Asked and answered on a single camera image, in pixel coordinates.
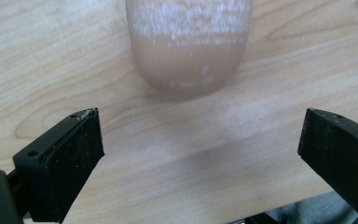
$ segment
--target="wooden table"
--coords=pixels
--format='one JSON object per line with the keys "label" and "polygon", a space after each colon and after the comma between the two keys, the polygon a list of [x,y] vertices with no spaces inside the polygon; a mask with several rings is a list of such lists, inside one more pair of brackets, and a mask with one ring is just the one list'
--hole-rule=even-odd
{"label": "wooden table", "polygon": [[175,102],[138,74],[125,1],[0,0],[0,169],[94,106],[106,156],[65,223],[228,223],[327,192],[296,149],[310,106],[358,122],[358,1],[255,0],[234,81]]}

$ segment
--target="gray cloth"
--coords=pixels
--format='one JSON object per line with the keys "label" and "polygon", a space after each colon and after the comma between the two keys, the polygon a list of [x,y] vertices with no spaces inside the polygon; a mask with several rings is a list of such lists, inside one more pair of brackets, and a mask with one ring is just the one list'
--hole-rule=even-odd
{"label": "gray cloth", "polygon": [[285,224],[352,224],[358,218],[353,208],[334,191],[268,211],[267,214]]}

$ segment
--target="wood grain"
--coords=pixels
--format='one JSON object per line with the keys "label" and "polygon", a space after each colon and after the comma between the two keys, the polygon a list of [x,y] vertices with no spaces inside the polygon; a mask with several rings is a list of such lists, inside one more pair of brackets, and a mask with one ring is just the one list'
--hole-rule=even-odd
{"label": "wood grain", "polygon": [[255,0],[235,79],[188,102],[140,78],[124,1],[0,1],[0,169],[93,106],[106,156],[65,223],[228,223],[327,192],[296,148],[310,106],[358,121],[358,1]]}

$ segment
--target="gray fabric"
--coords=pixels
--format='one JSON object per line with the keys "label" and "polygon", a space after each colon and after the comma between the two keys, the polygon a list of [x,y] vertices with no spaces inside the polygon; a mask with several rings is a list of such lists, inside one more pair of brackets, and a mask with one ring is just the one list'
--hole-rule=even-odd
{"label": "gray fabric", "polygon": [[351,206],[334,191],[268,211],[267,214],[285,224],[352,224],[358,218]]}

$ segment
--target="table surface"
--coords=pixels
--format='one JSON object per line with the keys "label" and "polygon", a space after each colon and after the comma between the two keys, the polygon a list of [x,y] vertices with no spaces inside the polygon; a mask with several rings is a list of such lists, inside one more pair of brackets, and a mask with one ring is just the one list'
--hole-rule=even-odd
{"label": "table surface", "polygon": [[296,150],[308,107],[358,122],[358,0],[255,0],[234,81],[186,102],[139,76],[125,1],[0,0],[0,169],[94,106],[106,156],[65,223],[228,223],[327,192]]}

